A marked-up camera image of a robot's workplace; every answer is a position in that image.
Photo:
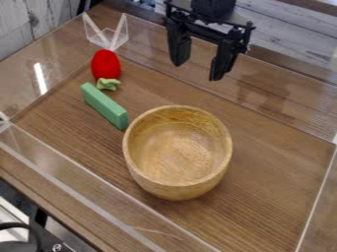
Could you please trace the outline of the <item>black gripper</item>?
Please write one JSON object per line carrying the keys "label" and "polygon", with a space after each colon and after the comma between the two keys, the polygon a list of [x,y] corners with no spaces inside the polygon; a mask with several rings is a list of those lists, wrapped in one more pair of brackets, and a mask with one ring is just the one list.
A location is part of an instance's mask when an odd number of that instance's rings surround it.
{"label": "black gripper", "polygon": [[239,52],[248,51],[251,35],[256,30],[253,22],[236,13],[236,1],[165,0],[166,17],[177,21],[168,21],[170,59],[177,67],[191,59],[189,33],[213,42],[223,39],[211,63],[212,81],[220,81],[232,71]]}

